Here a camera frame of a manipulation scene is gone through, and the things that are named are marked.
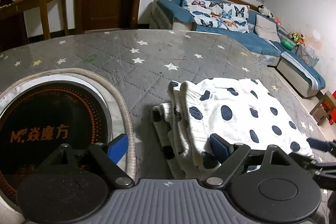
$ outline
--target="black circular disc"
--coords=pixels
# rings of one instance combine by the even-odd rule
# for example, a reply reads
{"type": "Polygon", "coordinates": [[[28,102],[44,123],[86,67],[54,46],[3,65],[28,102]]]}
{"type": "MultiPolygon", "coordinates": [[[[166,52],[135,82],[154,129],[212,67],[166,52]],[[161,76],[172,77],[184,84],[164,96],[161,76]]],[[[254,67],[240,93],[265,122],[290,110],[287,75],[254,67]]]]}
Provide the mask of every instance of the black circular disc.
{"type": "Polygon", "coordinates": [[[277,172],[259,170],[236,178],[234,203],[249,217],[267,223],[297,223],[310,217],[321,202],[320,188],[303,170],[277,165],[277,172]]]}
{"type": "Polygon", "coordinates": [[[32,174],[19,186],[23,216],[36,223],[78,221],[99,209],[108,187],[98,175],[80,170],[73,175],[32,174]]]}
{"type": "Polygon", "coordinates": [[[85,149],[106,143],[108,122],[102,100],[71,82],[31,88],[0,117],[0,190],[16,204],[16,189],[60,144],[85,149]]]}

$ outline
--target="beige cushion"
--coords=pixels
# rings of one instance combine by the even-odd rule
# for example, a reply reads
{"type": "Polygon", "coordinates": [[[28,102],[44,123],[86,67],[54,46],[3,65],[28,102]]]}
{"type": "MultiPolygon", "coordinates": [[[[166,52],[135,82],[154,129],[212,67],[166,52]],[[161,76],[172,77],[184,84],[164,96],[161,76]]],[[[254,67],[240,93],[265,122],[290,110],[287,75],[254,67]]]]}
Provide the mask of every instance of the beige cushion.
{"type": "Polygon", "coordinates": [[[257,20],[255,23],[255,32],[257,33],[257,35],[259,35],[259,37],[265,40],[280,43],[280,38],[278,37],[276,24],[260,15],[257,15],[257,20]]]}

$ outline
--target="metal screw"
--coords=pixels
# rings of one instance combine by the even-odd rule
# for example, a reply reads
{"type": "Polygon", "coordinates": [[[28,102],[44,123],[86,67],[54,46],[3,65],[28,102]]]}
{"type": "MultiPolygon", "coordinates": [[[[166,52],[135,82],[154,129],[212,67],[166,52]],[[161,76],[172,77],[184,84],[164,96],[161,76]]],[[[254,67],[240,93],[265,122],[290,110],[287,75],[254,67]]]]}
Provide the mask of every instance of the metal screw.
{"type": "Polygon", "coordinates": [[[115,183],[118,185],[127,186],[132,183],[132,180],[130,178],[121,177],[121,178],[117,178],[115,180],[115,183]]]}
{"type": "Polygon", "coordinates": [[[223,180],[221,178],[218,178],[218,177],[211,177],[211,178],[208,178],[207,179],[207,183],[209,185],[221,185],[223,183],[223,180]]]}

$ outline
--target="sofa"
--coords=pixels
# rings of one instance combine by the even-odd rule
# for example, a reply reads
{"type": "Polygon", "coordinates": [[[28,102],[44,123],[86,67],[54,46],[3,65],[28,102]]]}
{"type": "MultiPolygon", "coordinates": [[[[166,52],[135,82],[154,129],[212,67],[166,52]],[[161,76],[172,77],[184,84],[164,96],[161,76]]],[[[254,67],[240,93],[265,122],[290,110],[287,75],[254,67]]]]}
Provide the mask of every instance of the sofa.
{"type": "MultiPolygon", "coordinates": [[[[230,3],[226,0],[205,0],[221,3],[230,3]]],[[[217,33],[227,35],[246,47],[256,58],[265,65],[275,67],[303,97],[311,97],[325,87],[323,78],[295,52],[286,50],[277,42],[265,41],[255,32],[256,16],[260,15],[249,10],[249,33],[233,32],[221,28],[212,28],[197,25],[192,14],[181,7],[181,0],[154,0],[152,3],[150,29],[169,29],[217,33]]],[[[279,38],[290,42],[288,33],[277,25],[279,38]]]]}

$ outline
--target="yellow star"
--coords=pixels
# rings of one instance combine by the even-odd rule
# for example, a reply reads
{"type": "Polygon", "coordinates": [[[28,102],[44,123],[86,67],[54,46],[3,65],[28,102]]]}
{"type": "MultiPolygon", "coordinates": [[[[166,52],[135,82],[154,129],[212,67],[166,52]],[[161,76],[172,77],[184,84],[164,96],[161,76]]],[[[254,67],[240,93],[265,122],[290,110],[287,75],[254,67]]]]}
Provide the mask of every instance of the yellow star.
{"type": "Polygon", "coordinates": [[[41,63],[42,63],[41,60],[37,60],[37,61],[34,62],[34,66],[38,66],[38,65],[41,64],[41,63]]]}

